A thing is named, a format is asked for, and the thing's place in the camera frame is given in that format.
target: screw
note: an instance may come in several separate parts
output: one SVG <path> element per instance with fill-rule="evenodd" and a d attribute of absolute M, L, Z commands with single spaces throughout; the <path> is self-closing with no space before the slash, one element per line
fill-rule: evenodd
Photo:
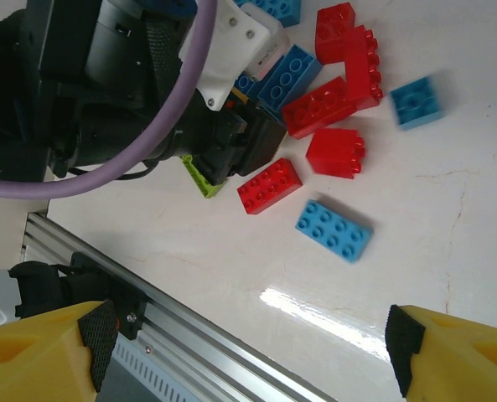
<path fill-rule="evenodd" d="M 125 317 L 127 322 L 136 322 L 137 321 L 137 315 L 132 312 L 131 314 L 127 314 L 127 317 Z"/>

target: black rubber pad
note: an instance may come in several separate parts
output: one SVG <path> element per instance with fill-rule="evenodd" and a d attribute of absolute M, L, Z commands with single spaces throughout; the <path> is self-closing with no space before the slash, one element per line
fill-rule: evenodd
<path fill-rule="evenodd" d="M 422 324 L 399 306 L 391 306 L 386 325 L 386 349 L 403 398 L 406 398 L 412 383 L 412 355 L 420 353 L 424 334 Z"/>
<path fill-rule="evenodd" d="M 82 342 L 91 350 L 91 382 L 99 392 L 116 346 L 117 318 L 114 303 L 104 302 L 78 320 L 78 323 Z"/>

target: white 3d printed part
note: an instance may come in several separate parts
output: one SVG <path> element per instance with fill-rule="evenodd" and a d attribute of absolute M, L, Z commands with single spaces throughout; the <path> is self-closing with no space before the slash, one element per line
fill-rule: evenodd
<path fill-rule="evenodd" d="M 179 52 L 183 62 L 193 32 L 194 27 Z M 212 111 L 222 108 L 237 77 L 256 59 L 270 39 L 270 31 L 243 13 L 233 0 L 219 0 L 213 42 L 197 85 Z"/>
<path fill-rule="evenodd" d="M 244 4 L 241 10 L 271 32 L 271 38 L 265 47 L 245 69 L 246 75 L 259 81 L 265 78 L 276 62 L 289 50 L 291 42 L 282 24 L 271 14 L 252 3 Z"/>

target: red 2x4 lego brick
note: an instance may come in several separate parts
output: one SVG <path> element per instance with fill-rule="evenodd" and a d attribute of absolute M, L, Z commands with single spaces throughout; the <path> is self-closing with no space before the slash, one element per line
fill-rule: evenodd
<path fill-rule="evenodd" d="M 237 189 L 246 213 L 257 215 L 302 187 L 293 164 L 282 158 Z"/>
<path fill-rule="evenodd" d="M 356 13 L 350 3 L 323 8 L 317 13 L 315 54 L 321 64 L 345 60 L 343 33 L 355 27 Z"/>
<path fill-rule="evenodd" d="M 316 173 L 351 179 L 361 173 L 364 156 L 364 140 L 356 130 L 344 129 L 317 131 L 306 154 Z"/>
<path fill-rule="evenodd" d="M 384 97 L 379 83 L 378 42 L 373 31 L 363 25 L 344 34 L 347 98 L 361 111 L 378 106 Z"/>
<path fill-rule="evenodd" d="M 282 109 L 289 135 L 298 140 L 356 112 L 347 101 L 347 86 L 338 77 Z"/>

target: red lego brick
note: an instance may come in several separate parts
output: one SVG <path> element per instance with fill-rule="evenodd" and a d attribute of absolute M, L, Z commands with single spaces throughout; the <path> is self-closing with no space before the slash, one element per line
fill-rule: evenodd
<path fill-rule="evenodd" d="M 257 215 L 302 187 L 293 164 L 282 158 L 237 189 L 246 213 Z"/>
<path fill-rule="evenodd" d="M 343 37 L 346 47 L 347 98 L 359 111 L 378 106 L 384 94 L 379 87 L 381 73 L 376 54 L 378 42 L 373 31 L 360 25 L 345 32 Z"/>
<path fill-rule="evenodd" d="M 306 158 L 313 170 L 338 178 L 355 178 L 362 171 L 364 140 L 356 130 L 324 129 L 313 136 Z"/>
<path fill-rule="evenodd" d="M 323 8 L 317 13 L 315 54 L 321 64 L 345 60 L 343 34 L 355 27 L 356 13 L 350 3 Z"/>
<path fill-rule="evenodd" d="M 282 109 L 289 135 L 298 140 L 356 112 L 343 78 L 331 80 Z"/>

